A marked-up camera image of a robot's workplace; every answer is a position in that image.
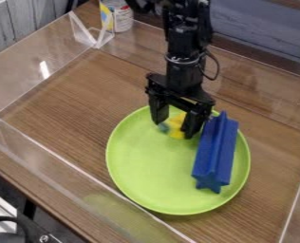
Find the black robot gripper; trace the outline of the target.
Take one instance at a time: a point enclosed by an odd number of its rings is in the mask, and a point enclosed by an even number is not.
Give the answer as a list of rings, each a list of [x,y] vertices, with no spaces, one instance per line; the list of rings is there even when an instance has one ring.
[[[186,111],[181,128],[186,139],[200,132],[214,106],[212,96],[202,89],[202,80],[216,79],[205,73],[209,56],[209,53],[201,53],[193,58],[177,58],[166,54],[166,73],[146,76],[152,120],[160,124],[168,119],[170,105]]]

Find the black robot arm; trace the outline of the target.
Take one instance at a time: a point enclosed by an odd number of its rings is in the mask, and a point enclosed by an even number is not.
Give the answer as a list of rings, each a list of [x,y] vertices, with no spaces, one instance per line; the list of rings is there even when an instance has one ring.
[[[185,138],[190,139],[201,130],[213,112],[214,99],[202,88],[206,58],[212,57],[208,46],[213,39],[210,0],[126,0],[138,13],[148,13],[162,5],[162,26],[168,52],[165,74],[149,73],[145,92],[149,96],[150,114],[154,124],[169,118],[169,106],[186,112],[182,123]]]

